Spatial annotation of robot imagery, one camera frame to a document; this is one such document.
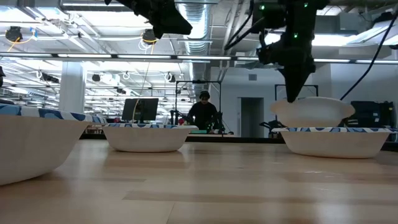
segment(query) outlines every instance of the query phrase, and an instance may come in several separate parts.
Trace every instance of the man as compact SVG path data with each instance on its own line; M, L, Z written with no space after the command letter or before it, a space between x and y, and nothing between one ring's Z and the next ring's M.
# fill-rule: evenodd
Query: man
M195 103L188 113L188 117L195 117L195 126L199 130L206 130L206 124L217 114L217 109L209 103L210 94L208 91L200 93L200 102Z

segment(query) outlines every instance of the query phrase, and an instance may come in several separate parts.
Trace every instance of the white bowl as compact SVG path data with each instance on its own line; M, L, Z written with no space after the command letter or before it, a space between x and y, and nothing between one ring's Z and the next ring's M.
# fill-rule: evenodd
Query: white bowl
M85 128L106 120L0 104L0 185L51 172L62 165Z
M353 106L325 97L306 97L293 103L280 100L271 105L271 111L288 127L336 127L355 113Z
M154 124L107 124L103 127L109 145L125 152L174 152L196 126Z
M374 157L388 135L389 128L277 128L294 153L347 159Z

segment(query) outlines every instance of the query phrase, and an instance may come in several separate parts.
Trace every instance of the doorway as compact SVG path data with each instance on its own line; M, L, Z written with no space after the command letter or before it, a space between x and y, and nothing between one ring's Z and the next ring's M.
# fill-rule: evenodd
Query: doorway
M264 138L264 99L240 98L241 101L241 130L242 138Z

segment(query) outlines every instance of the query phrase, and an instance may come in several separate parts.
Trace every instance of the ventilation duct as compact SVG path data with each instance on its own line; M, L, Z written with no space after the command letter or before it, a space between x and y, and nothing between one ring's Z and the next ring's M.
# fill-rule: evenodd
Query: ventilation duct
M192 25L190 35L185 39L209 38L210 5L209 4L178 4L181 15ZM208 55L208 42L185 42L185 49L189 55ZM205 63L189 63L191 80L210 80L210 72ZM203 85L193 85L195 96L200 95Z

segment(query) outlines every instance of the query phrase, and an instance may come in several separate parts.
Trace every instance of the pillar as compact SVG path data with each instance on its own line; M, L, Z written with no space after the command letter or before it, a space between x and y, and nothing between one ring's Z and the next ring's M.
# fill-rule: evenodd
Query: pillar
M63 62L59 110L84 113L87 72L80 62Z

